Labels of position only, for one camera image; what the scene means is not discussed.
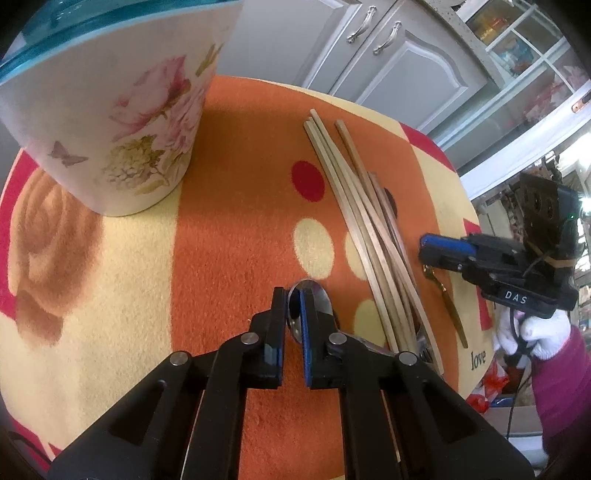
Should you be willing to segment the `right magenta sleeve forearm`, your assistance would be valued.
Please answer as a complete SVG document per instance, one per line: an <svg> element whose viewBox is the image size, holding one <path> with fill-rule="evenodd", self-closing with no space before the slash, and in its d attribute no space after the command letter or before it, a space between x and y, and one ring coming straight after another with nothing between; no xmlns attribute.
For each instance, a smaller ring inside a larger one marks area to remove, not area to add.
<svg viewBox="0 0 591 480"><path fill-rule="evenodd" d="M577 328L556 355L533 362L533 392L551 459L590 438L590 355Z"/></svg>

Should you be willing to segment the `right white gloved hand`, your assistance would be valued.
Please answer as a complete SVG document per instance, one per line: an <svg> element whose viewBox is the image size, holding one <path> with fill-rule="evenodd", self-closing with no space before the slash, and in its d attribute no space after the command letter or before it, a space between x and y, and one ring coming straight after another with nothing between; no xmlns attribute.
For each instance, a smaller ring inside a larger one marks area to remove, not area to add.
<svg viewBox="0 0 591 480"><path fill-rule="evenodd" d="M522 312L511 314L511 309L499 305L495 311L495 331L493 333L494 350L502 349L507 355L514 355L518 350L518 336L527 344L534 343L531 354L539 360L550 360L565 346L570 338L572 324L568 313L556 310L548 319L531 316L519 322Z"/></svg>

